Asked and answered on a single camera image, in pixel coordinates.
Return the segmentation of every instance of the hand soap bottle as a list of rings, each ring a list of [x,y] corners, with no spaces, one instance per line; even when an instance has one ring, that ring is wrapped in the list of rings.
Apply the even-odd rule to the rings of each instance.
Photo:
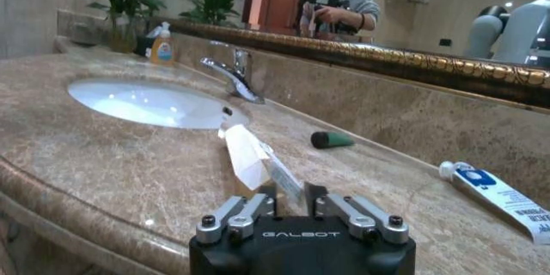
[[[167,22],[163,23],[163,31],[154,43],[151,62],[163,66],[174,65],[174,42],[170,34],[170,24]]]

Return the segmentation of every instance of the white toothpaste tube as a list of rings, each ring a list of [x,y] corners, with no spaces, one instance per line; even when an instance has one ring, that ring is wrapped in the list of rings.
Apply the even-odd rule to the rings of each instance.
[[[536,245],[550,245],[550,212],[538,206],[490,172],[472,165],[449,161],[440,166],[440,175],[449,182],[466,185],[524,225]]]

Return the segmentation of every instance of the marble countertop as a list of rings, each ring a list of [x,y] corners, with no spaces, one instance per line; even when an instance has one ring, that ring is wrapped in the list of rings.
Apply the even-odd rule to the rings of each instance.
[[[550,274],[550,247],[534,246],[436,167],[358,137],[354,147],[314,149],[312,133],[336,128],[270,101],[258,106],[230,97],[191,68],[83,48],[2,61],[0,193],[157,272],[189,272],[195,224],[235,194],[229,152],[217,131],[161,128],[90,110],[67,93],[86,77],[171,82],[227,100],[302,180],[362,194],[405,217],[417,274]]]

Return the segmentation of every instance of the ornate frame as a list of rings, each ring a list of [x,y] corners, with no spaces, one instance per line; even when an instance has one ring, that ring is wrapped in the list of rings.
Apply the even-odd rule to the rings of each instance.
[[[205,39],[506,100],[525,109],[550,108],[550,71],[541,68],[194,24],[177,19],[169,21],[175,32]]]

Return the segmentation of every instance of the bathroom sink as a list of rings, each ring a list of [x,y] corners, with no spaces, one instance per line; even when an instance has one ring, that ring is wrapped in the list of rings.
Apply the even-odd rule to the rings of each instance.
[[[231,123],[247,124],[241,111],[199,91],[161,82],[86,79],[69,86],[71,96],[91,109],[119,119],[186,129],[218,129],[233,111]]]

